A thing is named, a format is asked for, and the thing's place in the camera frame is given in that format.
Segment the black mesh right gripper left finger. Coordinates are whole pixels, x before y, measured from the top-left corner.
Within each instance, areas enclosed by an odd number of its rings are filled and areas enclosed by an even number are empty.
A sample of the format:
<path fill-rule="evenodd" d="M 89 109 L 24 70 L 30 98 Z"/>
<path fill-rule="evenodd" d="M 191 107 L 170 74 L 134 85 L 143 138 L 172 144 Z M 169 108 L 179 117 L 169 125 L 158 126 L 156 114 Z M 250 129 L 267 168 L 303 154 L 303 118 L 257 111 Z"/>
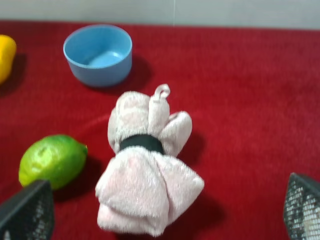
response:
<path fill-rule="evenodd" d="M 47 180 L 34 181 L 0 205 L 2 240 L 50 240 L 54 226 L 54 198 Z"/>

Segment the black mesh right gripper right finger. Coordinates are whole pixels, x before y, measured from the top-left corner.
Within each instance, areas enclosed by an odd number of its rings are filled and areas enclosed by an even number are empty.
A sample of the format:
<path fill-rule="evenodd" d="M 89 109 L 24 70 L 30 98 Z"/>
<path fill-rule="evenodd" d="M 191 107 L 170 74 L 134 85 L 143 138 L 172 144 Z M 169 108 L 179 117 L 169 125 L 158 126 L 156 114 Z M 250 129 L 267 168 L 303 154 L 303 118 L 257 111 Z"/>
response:
<path fill-rule="evenodd" d="M 320 239 L 320 183 L 306 175 L 291 173 L 283 221 L 291 240 Z"/>

